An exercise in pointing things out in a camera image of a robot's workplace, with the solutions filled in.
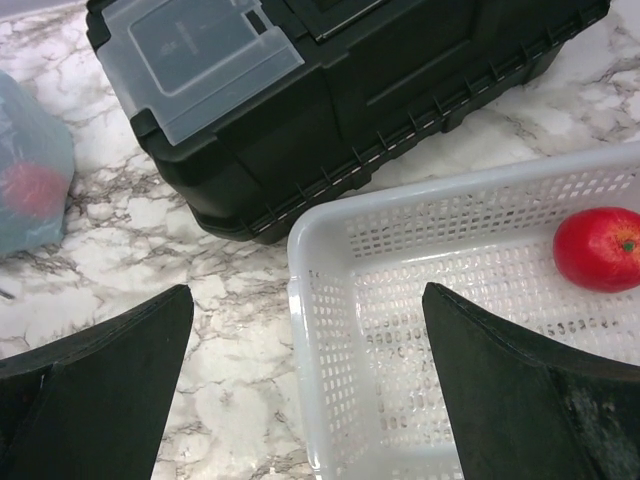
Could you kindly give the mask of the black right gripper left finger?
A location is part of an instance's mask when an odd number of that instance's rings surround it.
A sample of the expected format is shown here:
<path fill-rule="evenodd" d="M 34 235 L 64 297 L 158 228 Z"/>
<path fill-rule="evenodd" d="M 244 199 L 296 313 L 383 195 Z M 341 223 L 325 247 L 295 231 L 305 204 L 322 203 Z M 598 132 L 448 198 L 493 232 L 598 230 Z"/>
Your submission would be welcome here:
<path fill-rule="evenodd" d="M 175 285 L 1 362 L 4 479 L 148 479 L 194 318 Z"/>

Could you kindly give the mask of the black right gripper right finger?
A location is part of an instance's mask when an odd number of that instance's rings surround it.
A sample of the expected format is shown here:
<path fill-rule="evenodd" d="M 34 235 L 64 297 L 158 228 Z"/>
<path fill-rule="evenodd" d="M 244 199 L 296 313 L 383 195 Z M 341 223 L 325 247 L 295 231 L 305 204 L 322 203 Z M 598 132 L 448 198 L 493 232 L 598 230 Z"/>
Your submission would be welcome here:
<path fill-rule="evenodd" d="M 467 479 L 636 479 L 639 369 L 427 284 L 426 330 Z"/>

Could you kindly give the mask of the light blue plastic bag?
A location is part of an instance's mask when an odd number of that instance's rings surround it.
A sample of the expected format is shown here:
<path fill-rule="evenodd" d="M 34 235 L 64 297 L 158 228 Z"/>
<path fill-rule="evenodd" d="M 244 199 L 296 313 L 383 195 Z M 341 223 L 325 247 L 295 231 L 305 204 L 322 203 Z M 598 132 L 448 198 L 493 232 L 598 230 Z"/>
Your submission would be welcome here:
<path fill-rule="evenodd" d="M 24 162 L 56 169 L 70 180 L 70 188 L 75 164 L 68 128 L 46 112 L 8 73 L 2 72 L 1 171 Z M 66 200 L 61 215 L 45 220 L 11 213 L 1 204 L 1 253 L 12 254 L 59 242 L 63 236 Z"/>

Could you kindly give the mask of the red fake apple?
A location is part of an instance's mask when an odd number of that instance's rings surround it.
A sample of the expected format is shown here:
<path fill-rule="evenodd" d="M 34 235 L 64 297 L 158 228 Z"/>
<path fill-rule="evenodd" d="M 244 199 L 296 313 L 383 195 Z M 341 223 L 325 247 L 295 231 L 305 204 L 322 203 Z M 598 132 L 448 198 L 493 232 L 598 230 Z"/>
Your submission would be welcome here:
<path fill-rule="evenodd" d="M 559 273 L 590 291 L 619 293 L 639 286 L 639 214 L 598 207 L 566 218 L 553 238 Z"/>

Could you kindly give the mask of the red fruit inside bag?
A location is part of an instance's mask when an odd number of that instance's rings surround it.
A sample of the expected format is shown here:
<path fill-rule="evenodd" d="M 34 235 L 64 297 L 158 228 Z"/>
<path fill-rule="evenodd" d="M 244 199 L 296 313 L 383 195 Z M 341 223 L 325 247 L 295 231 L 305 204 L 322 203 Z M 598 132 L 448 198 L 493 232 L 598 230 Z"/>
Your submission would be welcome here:
<path fill-rule="evenodd" d="M 51 219 L 64 210 L 70 180 L 59 171 L 33 162 L 1 171 L 1 204 L 11 213 Z"/>

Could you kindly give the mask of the white perforated plastic basket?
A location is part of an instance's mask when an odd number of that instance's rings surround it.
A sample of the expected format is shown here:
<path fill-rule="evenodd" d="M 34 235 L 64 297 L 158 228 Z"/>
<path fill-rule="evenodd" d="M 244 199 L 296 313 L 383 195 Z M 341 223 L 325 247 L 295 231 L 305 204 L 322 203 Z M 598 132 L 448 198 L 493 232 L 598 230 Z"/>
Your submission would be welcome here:
<path fill-rule="evenodd" d="M 639 207 L 639 146 L 473 171 L 315 207 L 288 239 L 302 421 L 318 479 L 459 479 L 427 338 L 430 282 L 572 347 L 635 364 L 639 293 L 557 272 L 571 214 Z"/>

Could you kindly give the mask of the black plastic toolbox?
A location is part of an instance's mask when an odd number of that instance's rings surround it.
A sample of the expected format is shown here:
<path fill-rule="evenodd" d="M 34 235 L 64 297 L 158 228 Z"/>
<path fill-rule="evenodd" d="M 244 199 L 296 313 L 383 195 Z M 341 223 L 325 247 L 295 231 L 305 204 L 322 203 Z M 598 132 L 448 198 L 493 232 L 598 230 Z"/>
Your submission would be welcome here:
<path fill-rule="evenodd" d="M 272 244 L 542 75 L 606 1 L 90 1 L 87 37 L 199 226 Z"/>

